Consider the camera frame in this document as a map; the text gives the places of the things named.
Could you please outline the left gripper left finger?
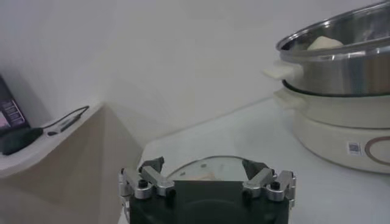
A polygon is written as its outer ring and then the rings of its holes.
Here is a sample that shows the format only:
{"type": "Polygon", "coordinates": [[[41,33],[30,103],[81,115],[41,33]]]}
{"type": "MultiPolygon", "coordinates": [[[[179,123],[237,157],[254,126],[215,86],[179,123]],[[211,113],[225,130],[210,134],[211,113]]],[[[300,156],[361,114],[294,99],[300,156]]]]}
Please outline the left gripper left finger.
{"type": "Polygon", "coordinates": [[[119,198],[123,208],[130,207],[130,198],[147,200],[153,192],[165,199],[176,195],[175,183],[161,174],[164,157],[144,161],[135,169],[122,168],[118,174],[119,198]]]}

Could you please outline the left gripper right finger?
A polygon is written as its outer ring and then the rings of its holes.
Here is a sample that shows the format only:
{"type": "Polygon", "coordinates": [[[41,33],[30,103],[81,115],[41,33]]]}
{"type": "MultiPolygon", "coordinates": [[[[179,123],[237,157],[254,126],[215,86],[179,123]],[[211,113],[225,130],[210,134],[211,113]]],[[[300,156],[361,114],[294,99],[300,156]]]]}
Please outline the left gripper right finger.
{"type": "Polygon", "coordinates": [[[289,202],[289,209],[296,205],[296,176],[294,172],[283,170],[279,174],[265,163],[242,160],[247,181],[243,182],[242,195],[246,203],[264,195],[273,202],[289,202]]]}

